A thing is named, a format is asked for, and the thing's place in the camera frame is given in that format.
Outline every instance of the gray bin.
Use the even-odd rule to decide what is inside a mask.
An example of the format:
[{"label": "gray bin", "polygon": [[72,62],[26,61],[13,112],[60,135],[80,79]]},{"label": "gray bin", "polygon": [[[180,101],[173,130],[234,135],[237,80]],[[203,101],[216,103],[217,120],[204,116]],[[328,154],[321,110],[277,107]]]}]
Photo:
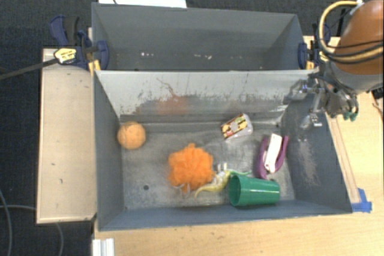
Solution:
[{"label": "gray bin", "polygon": [[[322,127],[300,130],[312,97],[286,100],[307,78],[307,72],[294,70],[302,40],[296,16],[99,4],[92,16],[94,40],[107,40],[112,54],[108,70],[94,77],[99,230],[352,212],[325,117],[320,115]],[[222,44],[224,34],[231,39]],[[193,42],[201,45],[198,53],[189,45]],[[243,58],[232,61],[236,55]],[[284,57],[287,61],[279,62]],[[224,141],[220,125],[240,112],[249,115],[253,135]],[[146,129],[147,141],[138,150],[117,142],[125,121]],[[251,170],[262,138],[272,132],[290,137],[283,168],[269,176],[281,188],[276,205],[235,208],[227,188],[184,199],[167,181],[167,157],[189,143],[203,147],[214,163]]]}]

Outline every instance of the yellow wire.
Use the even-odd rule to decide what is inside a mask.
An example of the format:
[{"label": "yellow wire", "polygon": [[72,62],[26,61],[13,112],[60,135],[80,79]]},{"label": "yellow wire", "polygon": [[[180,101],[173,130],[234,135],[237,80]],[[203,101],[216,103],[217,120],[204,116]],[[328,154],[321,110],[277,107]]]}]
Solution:
[{"label": "yellow wire", "polygon": [[[320,22],[319,22],[319,41],[320,41],[320,45],[322,47],[322,49],[326,52],[329,52],[331,53],[332,51],[328,49],[328,47],[326,46],[326,44],[324,43],[324,36],[323,36],[323,27],[321,25],[324,25],[324,22],[325,22],[325,19],[327,17],[327,15],[329,14],[329,12],[331,12],[332,10],[334,10],[335,8],[337,7],[355,7],[358,5],[358,2],[356,1],[350,1],[350,0],[342,0],[342,1],[337,1],[333,4],[331,4],[328,8],[326,8],[320,18]],[[370,56],[376,56],[378,55],[379,53],[383,52],[383,47],[378,47],[376,49],[373,49],[373,50],[370,50],[369,52],[366,52],[366,53],[363,53],[361,55],[355,55],[355,56],[348,56],[348,57],[343,57],[343,61],[346,61],[346,62],[353,62],[353,61],[356,61],[356,60],[361,60],[361,59],[365,59],[365,58],[368,58]]]}]

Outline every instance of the bin floor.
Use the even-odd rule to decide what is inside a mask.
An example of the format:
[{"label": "bin floor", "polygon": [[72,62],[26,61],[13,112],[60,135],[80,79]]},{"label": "bin floor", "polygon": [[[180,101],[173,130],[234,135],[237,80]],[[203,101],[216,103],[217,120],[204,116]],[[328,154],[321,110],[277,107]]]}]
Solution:
[{"label": "bin floor", "polygon": [[[204,148],[214,157],[214,170],[217,170],[217,164],[227,162],[228,168],[249,171],[253,169],[262,138],[272,132],[279,133],[275,125],[253,123],[252,135],[225,141],[219,123],[217,128],[199,124],[196,129],[190,125],[191,131],[181,123],[164,124],[165,129],[164,126],[154,129],[151,123],[143,125],[147,130],[146,143],[137,150],[121,150],[126,210],[229,204],[228,186],[221,192],[203,191],[196,199],[193,192],[189,198],[183,198],[180,190],[173,188],[167,180],[168,156],[195,143],[196,147]],[[172,127],[165,132],[167,125]],[[287,162],[277,173],[269,175],[269,179],[279,183],[282,200],[295,199]]]}]

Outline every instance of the green plastic cup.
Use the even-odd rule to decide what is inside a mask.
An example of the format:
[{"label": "green plastic cup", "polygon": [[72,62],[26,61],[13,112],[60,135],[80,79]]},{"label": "green plastic cup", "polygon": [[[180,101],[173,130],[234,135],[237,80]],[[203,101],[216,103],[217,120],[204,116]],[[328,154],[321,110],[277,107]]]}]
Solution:
[{"label": "green plastic cup", "polygon": [[229,201],[232,206],[275,204],[280,199],[277,182],[233,175],[229,182]]}]

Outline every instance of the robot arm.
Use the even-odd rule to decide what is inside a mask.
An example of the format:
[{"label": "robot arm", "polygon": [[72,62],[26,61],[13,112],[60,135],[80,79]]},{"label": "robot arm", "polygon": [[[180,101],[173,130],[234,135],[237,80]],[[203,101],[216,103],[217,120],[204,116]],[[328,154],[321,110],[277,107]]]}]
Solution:
[{"label": "robot arm", "polygon": [[301,85],[298,91],[314,93],[302,128],[316,126],[319,112],[327,112],[331,117],[342,114],[345,120],[354,121],[359,110],[357,94],[383,87],[384,2],[336,2],[324,11],[319,24],[323,25],[327,15],[340,6],[355,7],[355,10],[337,46],[328,45],[323,27],[318,29],[318,44],[327,61],[309,75],[308,84]]}]

